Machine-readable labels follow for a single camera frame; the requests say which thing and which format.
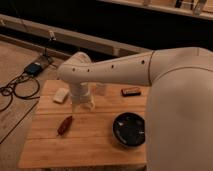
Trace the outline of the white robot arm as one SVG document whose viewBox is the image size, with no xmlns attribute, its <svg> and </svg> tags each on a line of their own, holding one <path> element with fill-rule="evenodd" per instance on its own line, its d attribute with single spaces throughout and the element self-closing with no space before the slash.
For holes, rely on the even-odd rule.
<svg viewBox="0 0 213 171">
<path fill-rule="evenodd" d="M 71 99 L 90 99 L 90 82 L 148 86 L 147 171 L 213 171 L 213 51 L 153 50 L 93 62 L 77 52 L 58 68 Z"/>
</svg>

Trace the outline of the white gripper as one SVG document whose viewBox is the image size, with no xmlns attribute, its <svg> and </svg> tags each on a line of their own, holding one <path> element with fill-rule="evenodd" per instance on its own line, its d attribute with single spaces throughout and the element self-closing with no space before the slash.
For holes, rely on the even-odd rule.
<svg viewBox="0 0 213 171">
<path fill-rule="evenodd" d="M 88 83 L 70 84 L 69 90 L 73 112 L 76 111 L 78 106 L 82 106 L 88 110 L 95 108 L 91 86 Z"/>
</svg>

